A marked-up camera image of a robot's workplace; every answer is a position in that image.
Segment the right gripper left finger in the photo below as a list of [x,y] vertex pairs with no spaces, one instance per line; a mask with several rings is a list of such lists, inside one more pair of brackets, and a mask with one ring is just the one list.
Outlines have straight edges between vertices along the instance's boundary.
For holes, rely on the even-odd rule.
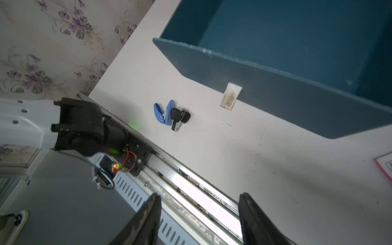
[[109,245],[155,245],[161,217],[161,196],[153,193]]

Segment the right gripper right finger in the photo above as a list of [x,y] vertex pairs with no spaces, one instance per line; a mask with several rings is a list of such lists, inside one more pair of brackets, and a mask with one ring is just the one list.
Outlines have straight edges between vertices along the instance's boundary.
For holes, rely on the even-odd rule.
[[295,244],[279,231],[248,193],[239,196],[238,210],[245,245]]

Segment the pink hollyhock seed bag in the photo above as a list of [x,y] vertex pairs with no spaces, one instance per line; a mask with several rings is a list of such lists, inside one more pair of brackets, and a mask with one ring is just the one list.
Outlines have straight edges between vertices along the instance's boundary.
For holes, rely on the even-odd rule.
[[392,152],[377,157],[373,161],[385,177],[392,182]]

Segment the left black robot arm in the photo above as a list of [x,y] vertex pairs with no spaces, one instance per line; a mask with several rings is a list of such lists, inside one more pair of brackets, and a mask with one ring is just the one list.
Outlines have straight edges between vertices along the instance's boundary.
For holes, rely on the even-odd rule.
[[117,156],[128,134],[108,125],[108,118],[98,105],[87,101],[1,99],[1,144],[75,150],[85,157]]

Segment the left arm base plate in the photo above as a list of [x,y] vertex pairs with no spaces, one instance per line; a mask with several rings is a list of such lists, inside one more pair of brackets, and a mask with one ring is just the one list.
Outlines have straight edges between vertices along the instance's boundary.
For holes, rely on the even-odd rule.
[[128,134],[123,152],[126,158],[121,165],[121,169],[137,177],[148,163],[154,150],[132,134]]

